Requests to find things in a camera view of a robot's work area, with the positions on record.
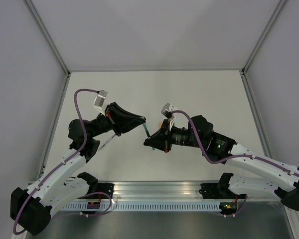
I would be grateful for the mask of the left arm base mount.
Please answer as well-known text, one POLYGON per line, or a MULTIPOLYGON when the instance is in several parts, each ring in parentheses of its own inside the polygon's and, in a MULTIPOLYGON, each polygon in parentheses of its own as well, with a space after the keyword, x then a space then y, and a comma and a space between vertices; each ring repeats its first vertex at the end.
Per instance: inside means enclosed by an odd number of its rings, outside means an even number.
POLYGON ((100 183, 97 178, 95 178, 93 175, 82 172, 78 176, 78 178, 81 178, 86 181, 86 183, 89 185, 87 194, 83 197, 84 199, 107 199, 106 195, 103 194, 96 194, 96 192, 102 192, 107 195, 109 195, 110 198, 113 197, 114 192, 114 186, 113 183, 100 183))

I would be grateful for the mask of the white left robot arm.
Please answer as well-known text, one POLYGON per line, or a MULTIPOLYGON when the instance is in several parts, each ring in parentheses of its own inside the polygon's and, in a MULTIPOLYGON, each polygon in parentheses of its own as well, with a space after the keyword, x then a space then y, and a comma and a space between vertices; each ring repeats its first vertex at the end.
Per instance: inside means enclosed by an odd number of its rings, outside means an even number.
POLYGON ((97 153, 100 141, 94 138, 113 131, 121 136, 146 123, 144 116, 130 113, 117 103, 106 106, 93 120, 74 119, 69 124, 69 149, 53 169, 26 189, 17 187, 10 198, 10 217, 33 236, 41 233, 52 217, 68 203, 98 194, 98 180, 89 173, 79 174, 72 183, 65 182, 97 153))

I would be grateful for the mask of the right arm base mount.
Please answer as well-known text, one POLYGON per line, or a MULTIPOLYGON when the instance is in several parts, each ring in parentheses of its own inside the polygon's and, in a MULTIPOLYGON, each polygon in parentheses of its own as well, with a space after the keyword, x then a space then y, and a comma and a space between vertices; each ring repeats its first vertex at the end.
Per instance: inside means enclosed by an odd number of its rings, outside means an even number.
POLYGON ((199 193, 203 199, 245 199, 245 194, 235 194, 217 183, 202 183, 199 193))

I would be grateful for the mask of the green gel pen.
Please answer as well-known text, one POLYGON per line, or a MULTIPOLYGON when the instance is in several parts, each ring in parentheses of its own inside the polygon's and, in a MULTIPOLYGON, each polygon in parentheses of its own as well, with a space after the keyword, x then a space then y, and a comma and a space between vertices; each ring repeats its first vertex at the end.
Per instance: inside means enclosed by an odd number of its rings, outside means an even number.
POLYGON ((145 133, 146 133, 147 138, 149 138, 149 137, 150 137, 150 133, 149 133, 149 130, 148 130, 148 129, 145 130, 145 133))

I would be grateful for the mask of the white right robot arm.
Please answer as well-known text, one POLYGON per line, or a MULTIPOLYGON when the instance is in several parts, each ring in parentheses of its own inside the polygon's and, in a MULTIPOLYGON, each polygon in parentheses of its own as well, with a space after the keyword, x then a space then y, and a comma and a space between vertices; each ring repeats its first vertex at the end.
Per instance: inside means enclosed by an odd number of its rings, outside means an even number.
POLYGON ((165 153, 173 145, 200 148, 211 164, 236 166, 258 175, 258 178, 245 179, 223 173, 217 185, 221 197, 258 194, 279 199, 284 206, 299 211, 299 166, 252 152, 236 140, 216 133, 213 124, 202 115, 188 117, 187 128, 177 128, 165 119, 144 145, 165 153))

